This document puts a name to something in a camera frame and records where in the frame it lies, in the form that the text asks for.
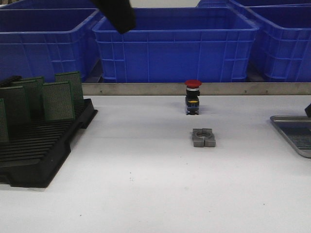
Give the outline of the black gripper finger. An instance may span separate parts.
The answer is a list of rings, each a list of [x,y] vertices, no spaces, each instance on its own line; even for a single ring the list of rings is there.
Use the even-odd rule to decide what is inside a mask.
[[[311,116],[311,104],[309,104],[309,105],[305,108],[305,113],[306,113],[306,116]]]
[[[120,34],[136,27],[135,11],[129,0],[94,0],[93,4]]]

